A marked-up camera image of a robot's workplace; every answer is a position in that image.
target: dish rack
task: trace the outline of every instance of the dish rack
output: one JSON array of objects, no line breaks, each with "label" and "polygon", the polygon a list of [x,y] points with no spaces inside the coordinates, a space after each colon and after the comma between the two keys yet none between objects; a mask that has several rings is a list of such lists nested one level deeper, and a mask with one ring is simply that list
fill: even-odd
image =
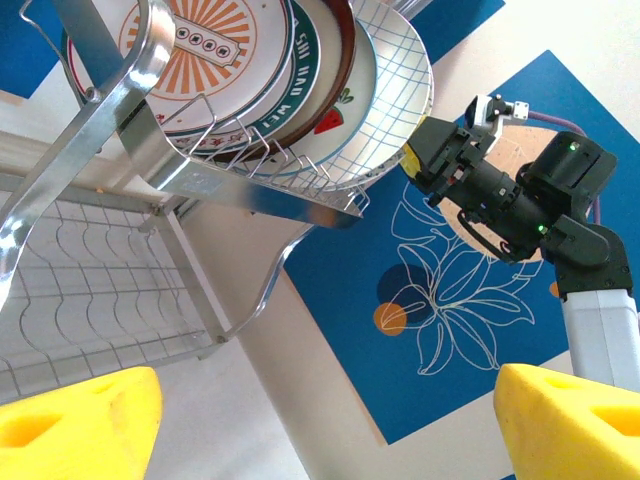
[{"label": "dish rack", "polygon": [[[224,149],[195,157],[220,126],[215,106],[202,95],[175,115],[206,102],[210,124],[197,141],[175,147],[145,102],[175,40],[164,0],[138,0],[140,29],[125,59],[91,0],[52,0],[95,85],[85,92],[29,18],[30,3],[20,15],[58,55],[80,111],[24,179],[0,175],[0,192],[11,192],[3,194],[0,211],[0,339],[8,340],[0,340],[0,403],[133,365],[212,353],[262,311],[284,261],[313,225],[348,227],[369,205],[362,187],[336,189],[321,165],[268,142],[238,118],[232,121],[249,141],[233,160],[216,161]],[[114,133],[135,173],[170,200],[152,205],[69,187]],[[267,175],[261,169],[270,152],[285,162]],[[256,155],[250,171],[238,168]],[[291,168],[293,174],[278,174]],[[235,327],[172,213],[185,198],[307,224],[275,259],[254,313]]]}]

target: ceramic plate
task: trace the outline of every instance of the ceramic plate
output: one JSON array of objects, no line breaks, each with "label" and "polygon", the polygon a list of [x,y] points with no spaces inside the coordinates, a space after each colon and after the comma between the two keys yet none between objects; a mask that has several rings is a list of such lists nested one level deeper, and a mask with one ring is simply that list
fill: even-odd
[{"label": "ceramic plate", "polygon": [[320,74],[300,111],[275,135],[288,147],[313,130],[342,94],[355,57],[355,21],[348,0],[297,0],[320,38]]},{"label": "ceramic plate", "polygon": [[[356,24],[356,57],[347,86],[320,123],[290,147],[291,152],[298,156],[313,155],[314,163],[320,165],[349,143],[371,109],[376,91],[376,72],[376,53],[371,38],[363,26]],[[285,176],[300,171],[298,164],[282,170],[286,161],[284,155],[277,154],[260,168],[257,175],[278,173],[278,176]],[[256,163],[255,160],[248,161],[242,167],[252,169]]]},{"label": "ceramic plate", "polygon": [[[427,109],[425,110],[425,116],[431,115],[431,110],[433,109],[433,96],[435,93],[435,84],[433,82],[433,72],[431,73],[431,90],[429,90],[429,99],[427,101]],[[358,185],[364,185],[366,183],[373,182],[381,178],[383,175],[389,173],[392,168],[398,166],[400,161],[404,158],[404,150],[400,149],[396,153],[394,153],[388,160],[386,160],[382,165],[376,167],[374,170],[370,170],[362,176],[354,177],[352,180],[348,182],[344,182],[339,185],[340,189],[344,188],[352,188]]]},{"label": "ceramic plate", "polygon": [[[137,0],[94,0],[120,52],[129,53],[138,33]],[[204,93],[218,121],[254,107],[273,87],[291,56],[293,13],[289,0],[172,0],[176,44],[171,60],[147,97],[164,121]],[[75,48],[65,42],[78,84],[91,81]],[[167,135],[202,132],[211,123],[206,102],[191,105],[165,124]]]},{"label": "ceramic plate", "polygon": [[[353,11],[373,39],[378,85],[362,128],[323,164],[337,188],[374,171],[402,148],[427,109],[432,85],[427,52],[409,22],[377,0],[354,0]],[[314,152],[307,155],[313,158]],[[306,172],[300,175],[310,179]]]},{"label": "ceramic plate", "polygon": [[[283,75],[260,103],[240,119],[246,127],[253,127],[263,138],[277,132],[302,107],[311,93],[320,67],[320,41],[311,18],[296,2],[293,7],[295,37],[291,58]],[[179,147],[192,146],[201,134],[172,138]],[[200,143],[196,154],[211,155],[220,149],[238,150],[247,144],[245,131],[235,120],[216,128]]]}]

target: yellow foam pad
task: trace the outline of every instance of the yellow foam pad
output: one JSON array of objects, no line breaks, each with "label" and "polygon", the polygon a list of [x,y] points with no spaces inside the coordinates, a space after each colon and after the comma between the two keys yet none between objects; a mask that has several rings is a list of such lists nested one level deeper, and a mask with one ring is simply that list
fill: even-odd
[{"label": "yellow foam pad", "polygon": [[0,478],[142,479],[162,417],[139,367],[0,407]]},{"label": "yellow foam pad", "polygon": [[640,394],[505,365],[494,407],[518,480],[640,479]]}]

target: orange patterned plate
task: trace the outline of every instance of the orange patterned plate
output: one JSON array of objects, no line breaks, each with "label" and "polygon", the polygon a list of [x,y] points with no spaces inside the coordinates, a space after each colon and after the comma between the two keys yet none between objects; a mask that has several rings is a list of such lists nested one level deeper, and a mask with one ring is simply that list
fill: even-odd
[{"label": "orange patterned plate", "polygon": [[[120,52],[127,55],[138,34],[136,0],[94,0]],[[293,48],[290,0],[172,0],[176,44],[169,65],[147,97],[163,122],[198,94],[205,94],[218,121],[256,106],[282,75]],[[78,85],[91,80],[68,38],[69,64]],[[163,125],[169,136],[204,131],[211,123],[204,101]]]}]

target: orange dot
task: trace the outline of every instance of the orange dot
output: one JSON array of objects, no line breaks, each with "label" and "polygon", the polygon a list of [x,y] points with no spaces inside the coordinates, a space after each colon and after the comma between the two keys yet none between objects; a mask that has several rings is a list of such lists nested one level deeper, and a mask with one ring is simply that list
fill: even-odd
[{"label": "orange dot", "polygon": [[553,282],[551,284],[551,286],[549,287],[549,291],[551,292],[551,295],[553,295],[554,297],[560,298],[560,290],[558,290],[557,282]]},{"label": "orange dot", "polygon": [[404,332],[407,326],[407,314],[400,305],[383,303],[376,308],[373,321],[382,333],[395,337]]}]

